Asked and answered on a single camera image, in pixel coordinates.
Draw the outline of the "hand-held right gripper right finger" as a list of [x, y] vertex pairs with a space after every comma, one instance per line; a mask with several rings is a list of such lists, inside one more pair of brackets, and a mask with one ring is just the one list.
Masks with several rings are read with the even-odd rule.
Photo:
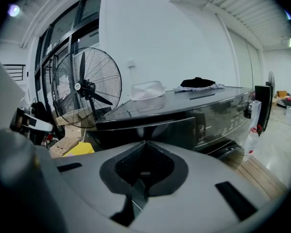
[[[181, 157], [188, 165], [188, 176], [173, 194], [149, 198], [133, 221], [133, 229], [142, 233], [251, 233], [274, 211], [276, 200], [267, 199], [221, 161], [168, 144], [157, 145]], [[235, 187], [256, 212], [240, 220], [216, 188], [223, 182]]]

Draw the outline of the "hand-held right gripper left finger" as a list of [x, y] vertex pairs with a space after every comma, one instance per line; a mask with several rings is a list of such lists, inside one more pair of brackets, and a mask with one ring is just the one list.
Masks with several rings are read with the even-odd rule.
[[145, 142], [50, 160], [50, 191], [60, 210], [63, 233], [144, 233], [135, 222], [130, 185], [114, 166]]

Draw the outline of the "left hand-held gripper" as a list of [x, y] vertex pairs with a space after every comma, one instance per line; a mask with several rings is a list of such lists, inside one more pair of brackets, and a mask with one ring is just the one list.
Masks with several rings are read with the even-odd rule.
[[25, 113], [22, 109], [17, 108], [10, 123], [10, 129], [14, 132], [20, 133], [21, 135], [29, 139], [30, 129], [42, 132], [52, 132], [53, 125], [37, 119]]

